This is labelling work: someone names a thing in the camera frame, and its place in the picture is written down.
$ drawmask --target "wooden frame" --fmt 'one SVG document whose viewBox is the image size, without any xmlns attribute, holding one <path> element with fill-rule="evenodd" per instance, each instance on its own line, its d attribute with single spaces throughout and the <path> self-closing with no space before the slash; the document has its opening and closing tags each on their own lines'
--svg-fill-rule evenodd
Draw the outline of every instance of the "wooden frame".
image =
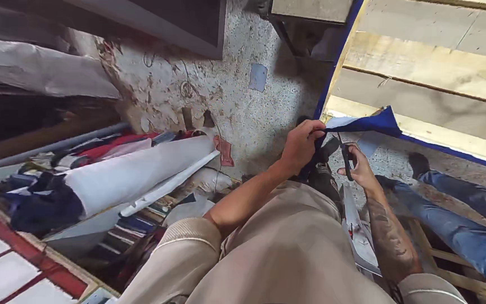
<svg viewBox="0 0 486 304">
<path fill-rule="evenodd" d="M 427 236 L 425 235 L 423 228 L 421 228 L 418 220 L 411 218 L 408 220 L 408 223 L 410 225 L 410 231 L 412 233 L 412 236 L 414 237 L 415 242 L 421 248 L 423 255 L 422 258 L 433 268 L 436 275 L 442 277 L 444 280 L 450 282 L 454 286 L 468 289 L 477 294 L 486 296 L 485 282 L 481 282 L 457 273 L 441 269 L 436 265 L 436 261 L 433 257 L 435 256 L 437 258 L 448 260 L 450 262 L 472 267 L 467 261 L 463 260 L 460 256 L 456 254 L 434 249 L 428 241 Z"/>
<path fill-rule="evenodd" d="M 367 4 L 368 0 L 363 0 L 336 62 L 320 113 L 321 121 L 326 123 L 339 116 L 369 116 L 378 110 L 335 96 L 335 83 L 342 67 L 486 103 L 486 86 L 482 86 L 486 84 L 486 56 L 357 32 Z M 486 139 L 403 115 L 395 114 L 395 118 L 405 138 L 411 137 L 415 142 L 422 141 L 430 146 L 439 145 L 446 153 L 486 165 Z"/>
<path fill-rule="evenodd" d="M 343 67 L 486 102 L 483 55 L 357 32 Z"/>
<path fill-rule="evenodd" d="M 464 6 L 466 8 L 486 10 L 486 0 L 418 0 L 418 1 L 458 5 L 458 6 Z"/>
</svg>

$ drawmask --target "tattooed arm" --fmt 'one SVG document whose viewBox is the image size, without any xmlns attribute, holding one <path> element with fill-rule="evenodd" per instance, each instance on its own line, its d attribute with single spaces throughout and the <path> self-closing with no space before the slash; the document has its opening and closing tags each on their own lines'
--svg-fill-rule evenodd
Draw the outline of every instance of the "tattooed arm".
<svg viewBox="0 0 486 304">
<path fill-rule="evenodd" d="M 357 165 L 351 173 L 367 197 L 374 251 L 382 276 L 399 283 L 410 274 L 422 273 L 417 252 L 389 206 L 367 157 L 355 146 L 350 146 L 349 151 L 357 157 Z M 338 173 L 346 175 L 344 168 L 339 169 Z"/>
</svg>

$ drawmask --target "red fabric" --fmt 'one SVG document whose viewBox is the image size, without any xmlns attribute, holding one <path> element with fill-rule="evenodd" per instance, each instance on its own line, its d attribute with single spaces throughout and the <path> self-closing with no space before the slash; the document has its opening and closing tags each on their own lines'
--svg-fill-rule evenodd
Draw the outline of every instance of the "red fabric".
<svg viewBox="0 0 486 304">
<path fill-rule="evenodd" d="M 160 133 L 147 133 L 147 134 L 130 134 L 130 135 L 124 135 L 121 137 L 116 138 L 113 140 L 111 143 L 98 146 L 97 148 L 85 150 L 82 153 L 78 154 L 78 156 L 87 156 L 89 158 L 89 161 L 87 164 L 94 163 L 96 162 L 99 158 L 101 158 L 103 155 L 108 153 L 111 149 L 125 143 L 130 143 L 130 142 L 135 142 L 139 139 L 145 140 L 146 138 L 155 138 L 159 135 Z"/>
<path fill-rule="evenodd" d="M 234 160 L 232 159 L 232 144 L 225 141 L 219 135 L 213 137 L 215 148 L 220 152 L 220 164 L 221 166 L 233 167 Z"/>
</svg>

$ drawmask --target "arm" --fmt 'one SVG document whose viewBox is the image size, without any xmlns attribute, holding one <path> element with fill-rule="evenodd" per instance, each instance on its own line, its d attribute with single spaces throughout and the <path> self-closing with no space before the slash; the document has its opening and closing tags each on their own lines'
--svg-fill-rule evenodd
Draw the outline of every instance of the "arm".
<svg viewBox="0 0 486 304">
<path fill-rule="evenodd" d="M 280 183 L 299 173 L 311 160 L 314 141 L 325 135 L 320 131 L 325 127 L 320 121 L 302 122 L 288 133 L 280 160 L 267 171 L 232 191 L 204 215 L 204 218 L 219 228 L 222 238 L 227 237 L 258 211 L 266 203 L 268 194 Z"/>
<path fill-rule="evenodd" d="M 357 165 L 350 172 L 367 197 L 370 228 L 382 276 L 398 284 L 410 274 L 423 273 L 417 252 L 389 206 L 367 157 L 355 146 L 350 146 L 349 151 L 357 158 Z M 338 173 L 346 175 L 344 168 L 339 169 Z"/>
</svg>

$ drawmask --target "hand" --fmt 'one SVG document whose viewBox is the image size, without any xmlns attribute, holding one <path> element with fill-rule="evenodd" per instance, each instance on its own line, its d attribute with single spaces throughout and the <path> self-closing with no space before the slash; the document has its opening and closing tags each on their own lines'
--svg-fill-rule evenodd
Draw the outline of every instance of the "hand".
<svg viewBox="0 0 486 304">
<path fill-rule="evenodd" d="M 299 174 L 299 171 L 311 161 L 314 155 L 314 141 L 326 133 L 321 131 L 326 125 L 319 120 L 306 120 L 288 133 L 284 151 L 278 161 L 289 176 Z"/>
<path fill-rule="evenodd" d="M 354 181 L 363 187 L 367 196 L 377 199 L 376 196 L 383 195 L 382 186 L 378 183 L 376 177 L 374 177 L 367 156 L 354 145 L 348 145 L 348 151 L 357 158 L 357 165 L 354 169 L 350 170 Z M 337 170 L 337 173 L 346 176 L 346 169 L 340 168 Z"/>
</svg>

